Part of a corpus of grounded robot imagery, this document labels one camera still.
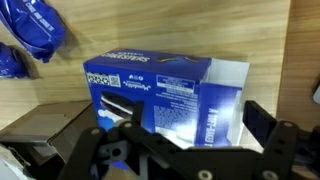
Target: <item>wooden panel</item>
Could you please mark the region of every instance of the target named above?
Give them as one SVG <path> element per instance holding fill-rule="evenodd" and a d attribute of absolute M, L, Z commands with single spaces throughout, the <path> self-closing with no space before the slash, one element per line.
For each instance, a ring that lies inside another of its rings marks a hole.
<path fill-rule="evenodd" d="M 306 130 L 320 125 L 313 92 L 320 80 L 320 2 L 292 2 L 277 116 Z"/>
<path fill-rule="evenodd" d="M 2 80 L 0 127 L 40 103 L 89 99 L 82 63 L 116 47 L 251 63 L 244 99 L 277 107 L 290 0 L 47 0 L 68 29 L 35 80 Z M 0 26 L 0 41 L 19 45 Z"/>

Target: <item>box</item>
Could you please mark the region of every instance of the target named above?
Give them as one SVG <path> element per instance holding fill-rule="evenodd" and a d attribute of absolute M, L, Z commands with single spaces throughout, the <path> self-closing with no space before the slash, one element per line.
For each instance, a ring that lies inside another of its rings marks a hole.
<path fill-rule="evenodd" d="M 98 124 L 106 130 L 130 119 L 135 102 L 144 101 L 142 126 L 183 148 L 239 142 L 248 63 L 116 49 L 88 60 L 84 69 Z"/>
<path fill-rule="evenodd" d="M 2 129 L 0 143 L 36 179 L 56 179 L 90 127 L 97 127 L 91 101 L 39 105 Z"/>

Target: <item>screw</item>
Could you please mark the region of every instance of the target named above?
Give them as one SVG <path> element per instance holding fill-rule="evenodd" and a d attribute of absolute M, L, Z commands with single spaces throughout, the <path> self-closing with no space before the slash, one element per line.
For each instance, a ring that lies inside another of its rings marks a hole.
<path fill-rule="evenodd" d="M 269 171 L 269 170 L 263 171 L 262 176 L 265 180 L 278 180 L 279 179 L 278 175 L 275 172 Z"/>
<path fill-rule="evenodd" d="M 288 122 L 285 122 L 283 125 L 284 125 L 284 126 L 287 126 L 287 127 L 292 127 L 292 126 L 293 126 L 292 123 L 288 123 Z"/>
<path fill-rule="evenodd" d="M 127 122 L 126 124 L 124 124 L 124 127 L 126 128 L 131 128 L 132 127 L 132 124 L 130 122 Z"/>
<path fill-rule="evenodd" d="M 212 174 L 208 170 L 199 171 L 198 177 L 200 180 L 212 180 Z"/>
<path fill-rule="evenodd" d="M 100 132 L 99 129 L 94 129 L 94 130 L 91 131 L 91 134 L 92 134 L 92 135 L 96 135 L 96 134 L 98 134 L 99 132 Z"/>

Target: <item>product label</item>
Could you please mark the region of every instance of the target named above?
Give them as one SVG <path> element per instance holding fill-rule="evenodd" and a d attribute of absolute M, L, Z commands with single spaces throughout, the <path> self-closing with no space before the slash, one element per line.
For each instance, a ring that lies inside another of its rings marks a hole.
<path fill-rule="evenodd" d="M 186 93 L 194 92 L 194 81 L 174 78 L 169 76 L 157 76 L 157 86 L 163 88 L 169 88 L 173 90 L 183 91 Z"/>
<path fill-rule="evenodd" d="M 52 27 L 52 25 L 49 24 L 48 21 L 46 21 L 39 12 L 37 12 L 37 10 L 33 7 L 32 3 L 29 2 L 29 0 L 23 0 L 23 2 L 25 3 L 29 11 L 34 15 L 36 20 L 38 20 L 49 31 L 54 30 L 54 27 Z"/>

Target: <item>blue plastic bag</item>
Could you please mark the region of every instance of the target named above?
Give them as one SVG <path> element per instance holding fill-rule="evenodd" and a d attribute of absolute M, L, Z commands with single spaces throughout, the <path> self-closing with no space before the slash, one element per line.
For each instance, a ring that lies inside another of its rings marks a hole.
<path fill-rule="evenodd" d="M 0 42 L 0 78 L 29 78 L 20 53 Z"/>
<path fill-rule="evenodd" d="M 49 62 L 65 29 L 56 11 L 41 0 L 1 0 L 0 20 L 36 59 Z"/>

